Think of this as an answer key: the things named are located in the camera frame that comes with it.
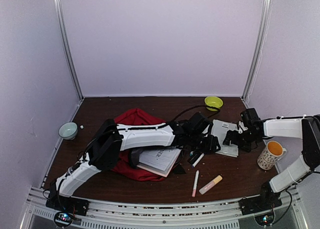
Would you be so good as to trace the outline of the white grey barcode book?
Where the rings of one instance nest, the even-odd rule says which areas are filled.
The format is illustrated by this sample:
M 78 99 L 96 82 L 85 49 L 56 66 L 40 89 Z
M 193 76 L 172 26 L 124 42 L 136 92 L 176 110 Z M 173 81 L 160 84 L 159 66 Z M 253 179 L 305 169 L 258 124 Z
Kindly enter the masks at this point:
M 218 138 L 218 143 L 220 145 L 220 150 L 216 153 L 223 156 L 237 158 L 239 156 L 238 147 L 231 143 L 230 145 L 223 144 L 223 141 L 226 138 L 228 131 L 238 131 L 237 125 L 234 123 L 225 122 L 217 119 L 213 120 L 211 134 Z

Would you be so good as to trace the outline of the black pink highlighter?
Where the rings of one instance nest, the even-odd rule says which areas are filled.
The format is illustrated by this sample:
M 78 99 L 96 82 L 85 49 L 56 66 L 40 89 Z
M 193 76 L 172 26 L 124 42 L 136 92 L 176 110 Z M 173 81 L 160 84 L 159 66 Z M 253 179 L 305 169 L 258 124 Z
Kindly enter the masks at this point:
M 189 154 L 189 159 L 187 160 L 187 162 L 189 164 L 193 165 L 201 155 L 202 155 L 202 153 L 200 151 L 198 151 L 198 150 L 191 151 L 190 154 Z

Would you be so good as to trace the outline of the purple capped white marker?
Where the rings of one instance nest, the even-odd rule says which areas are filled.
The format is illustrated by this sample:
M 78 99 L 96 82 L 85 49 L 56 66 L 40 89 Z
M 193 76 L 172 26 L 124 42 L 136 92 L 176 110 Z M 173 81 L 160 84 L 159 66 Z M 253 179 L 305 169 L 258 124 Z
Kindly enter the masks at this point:
M 201 161 L 201 159 L 205 156 L 204 153 L 202 153 L 198 159 L 191 165 L 192 168 L 195 168 L 197 166 L 197 164 Z

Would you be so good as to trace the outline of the white book pink flowers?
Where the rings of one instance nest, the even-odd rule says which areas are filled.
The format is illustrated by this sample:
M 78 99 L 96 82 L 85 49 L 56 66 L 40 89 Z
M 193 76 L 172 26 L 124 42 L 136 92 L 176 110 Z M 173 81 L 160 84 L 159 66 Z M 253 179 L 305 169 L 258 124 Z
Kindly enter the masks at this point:
M 166 178 L 181 151 L 177 147 L 146 149 L 139 155 L 137 167 Z

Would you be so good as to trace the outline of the red student backpack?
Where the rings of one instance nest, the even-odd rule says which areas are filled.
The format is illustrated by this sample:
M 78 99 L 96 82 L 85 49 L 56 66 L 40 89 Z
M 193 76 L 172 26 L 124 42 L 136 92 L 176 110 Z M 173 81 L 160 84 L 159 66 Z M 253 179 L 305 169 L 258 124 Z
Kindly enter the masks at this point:
M 130 165 L 129 152 L 134 148 L 172 146 L 174 130 L 163 119 L 152 116 L 140 108 L 129 109 L 115 118 L 115 123 L 124 129 L 124 138 L 113 172 L 139 182 L 161 182 L 165 178 L 153 172 Z

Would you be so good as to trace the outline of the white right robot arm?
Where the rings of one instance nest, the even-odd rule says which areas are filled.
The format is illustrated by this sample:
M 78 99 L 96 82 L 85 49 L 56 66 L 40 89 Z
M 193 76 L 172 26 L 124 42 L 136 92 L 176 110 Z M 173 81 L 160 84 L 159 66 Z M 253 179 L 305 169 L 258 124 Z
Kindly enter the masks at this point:
M 266 210 L 278 200 L 283 191 L 302 182 L 320 166 L 320 116 L 262 119 L 254 108 L 249 108 L 241 112 L 240 117 L 238 128 L 226 132 L 224 145 L 235 145 L 240 150 L 251 152 L 253 143 L 266 140 L 265 148 L 257 159 L 263 170 L 269 170 L 290 149 L 297 157 L 261 186 L 256 205 Z

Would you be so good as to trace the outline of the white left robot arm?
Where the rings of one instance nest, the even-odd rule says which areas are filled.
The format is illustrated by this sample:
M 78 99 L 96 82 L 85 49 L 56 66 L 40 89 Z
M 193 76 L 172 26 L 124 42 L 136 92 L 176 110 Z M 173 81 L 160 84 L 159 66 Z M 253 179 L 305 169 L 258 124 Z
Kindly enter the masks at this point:
M 213 122 L 202 119 L 154 125 L 117 124 L 107 119 L 86 147 L 82 157 L 61 177 L 50 183 L 48 198 L 61 211 L 72 207 L 70 196 L 89 178 L 113 169 L 122 151 L 141 147 L 191 146 L 204 154 L 216 153 L 221 146 L 212 135 Z

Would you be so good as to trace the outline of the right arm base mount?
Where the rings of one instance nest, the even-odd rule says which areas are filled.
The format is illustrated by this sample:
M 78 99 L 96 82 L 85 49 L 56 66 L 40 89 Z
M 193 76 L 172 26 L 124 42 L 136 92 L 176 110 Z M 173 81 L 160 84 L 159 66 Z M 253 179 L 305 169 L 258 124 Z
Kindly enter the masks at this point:
M 256 214 L 282 205 L 280 192 L 273 192 L 268 184 L 261 186 L 260 194 L 250 198 L 242 198 L 238 203 L 242 215 Z

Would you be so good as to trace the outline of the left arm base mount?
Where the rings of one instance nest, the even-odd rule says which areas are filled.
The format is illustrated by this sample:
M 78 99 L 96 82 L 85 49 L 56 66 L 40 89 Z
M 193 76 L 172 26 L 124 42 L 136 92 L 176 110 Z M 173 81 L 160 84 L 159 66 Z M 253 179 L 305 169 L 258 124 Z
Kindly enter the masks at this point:
M 59 182 L 56 185 L 57 180 L 53 180 L 49 186 L 49 195 L 46 200 L 45 206 L 57 211 L 70 213 L 78 216 L 86 216 L 89 201 L 85 199 L 65 197 L 60 195 L 59 189 L 62 187 Z

